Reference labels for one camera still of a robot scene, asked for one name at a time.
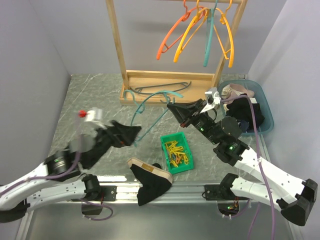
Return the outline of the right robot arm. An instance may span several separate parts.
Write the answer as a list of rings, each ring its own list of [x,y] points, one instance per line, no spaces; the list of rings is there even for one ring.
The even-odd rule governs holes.
[[[237,120],[226,116],[215,121],[207,113],[206,101],[199,99],[191,103],[169,103],[182,128],[193,125],[216,147],[216,156],[255,177],[251,182],[236,174],[227,174],[220,183],[220,194],[226,200],[244,197],[269,205],[289,222],[305,226],[317,199],[318,184],[312,179],[300,179],[273,165],[242,142],[242,133]]]

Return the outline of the white underwear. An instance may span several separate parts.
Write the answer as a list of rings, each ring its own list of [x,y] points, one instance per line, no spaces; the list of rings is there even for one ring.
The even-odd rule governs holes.
[[[251,102],[252,104],[257,104],[257,103],[258,103],[255,98],[250,98],[250,102]]]

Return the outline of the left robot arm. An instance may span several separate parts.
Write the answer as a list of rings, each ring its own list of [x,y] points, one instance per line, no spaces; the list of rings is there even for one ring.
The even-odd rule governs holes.
[[[99,125],[96,135],[81,134],[34,170],[0,187],[0,221],[17,221],[42,206],[69,200],[96,201],[101,195],[97,176],[82,179],[81,170],[91,169],[107,151],[131,146],[141,126],[128,126],[112,120]]]

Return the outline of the orange clothes hanger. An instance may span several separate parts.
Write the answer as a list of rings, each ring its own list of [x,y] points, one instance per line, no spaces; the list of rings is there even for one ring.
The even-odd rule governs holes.
[[[158,50],[157,50],[157,54],[156,54],[156,60],[160,60],[162,54],[166,53],[168,50],[170,50],[175,44],[180,43],[180,40],[183,36],[183,33],[177,37],[172,43],[168,44],[168,40],[171,37],[172,33],[176,30],[176,28],[181,24],[186,22],[190,17],[192,13],[196,13],[195,11],[195,7],[193,8],[189,8],[187,5],[187,1],[183,0],[182,1],[182,5],[184,8],[184,13],[182,14],[182,16],[172,25],[172,27],[170,28],[170,30],[167,32],[167,34],[165,35],[165,37],[163,38]]]

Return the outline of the black underwear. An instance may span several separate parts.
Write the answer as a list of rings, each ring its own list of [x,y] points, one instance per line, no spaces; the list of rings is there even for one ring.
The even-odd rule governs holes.
[[[253,128],[253,118],[250,108],[250,104],[247,98],[238,98],[233,100],[230,104],[226,104],[226,115],[235,118],[238,122],[244,121],[249,124],[249,128]],[[265,120],[265,117],[261,111],[259,103],[252,103],[255,123],[258,128]]]
[[[173,175],[163,170],[159,163],[148,164],[132,157],[127,164],[135,178],[142,184],[136,196],[139,207],[161,197],[173,185]]]

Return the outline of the black underwear front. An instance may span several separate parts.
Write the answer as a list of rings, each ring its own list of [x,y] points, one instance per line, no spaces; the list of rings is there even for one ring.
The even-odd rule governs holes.
[[[250,104],[247,98],[238,98],[233,100],[230,104],[226,104],[226,115],[235,118],[238,122],[244,121],[249,124],[249,128],[253,128],[253,118],[250,108]],[[259,103],[252,103],[255,123],[258,128],[265,120],[265,117],[261,111]]]

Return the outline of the black underwear back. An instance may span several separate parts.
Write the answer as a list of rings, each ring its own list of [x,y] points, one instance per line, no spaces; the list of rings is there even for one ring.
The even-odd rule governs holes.
[[[139,207],[161,197],[173,185],[173,175],[163,170],[159,163],[148,164],[132,157],[127,164],[135,178],[142,184],[136,196]]]

